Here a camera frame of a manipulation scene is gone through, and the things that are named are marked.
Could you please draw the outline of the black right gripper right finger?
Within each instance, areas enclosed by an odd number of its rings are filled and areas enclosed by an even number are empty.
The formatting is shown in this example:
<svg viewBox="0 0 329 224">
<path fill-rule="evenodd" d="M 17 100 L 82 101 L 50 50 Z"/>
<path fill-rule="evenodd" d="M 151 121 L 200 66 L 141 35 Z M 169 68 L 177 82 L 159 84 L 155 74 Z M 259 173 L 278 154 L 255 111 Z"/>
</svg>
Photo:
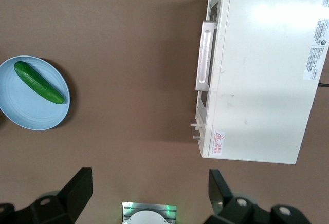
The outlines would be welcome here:
<svg viewBox="0 0 329 224">
<path fill-rule="evenodd" d="M 295 207 L 277 204 L 266 211 L 248 197 L 234 195 L 216 169 L 209 170 L 208 196 L 214 214 L 205 223 L 310 223 Z"/>
</svg>

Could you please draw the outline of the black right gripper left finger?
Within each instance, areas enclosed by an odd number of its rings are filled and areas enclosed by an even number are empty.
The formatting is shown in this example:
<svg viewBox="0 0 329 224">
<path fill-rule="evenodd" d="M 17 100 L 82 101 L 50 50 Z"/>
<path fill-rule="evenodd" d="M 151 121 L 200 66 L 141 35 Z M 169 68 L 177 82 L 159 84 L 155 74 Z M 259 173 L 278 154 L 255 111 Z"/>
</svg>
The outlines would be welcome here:
<svg viewBox="0 0 329 224">
<path fill-rule="evenodd" d="M 1 204 L 1 223 L 76 223 L 93 194 L 92 169 L 81 168 L 55 195 L 45 195 L 16 210 Z"/>
</svg>

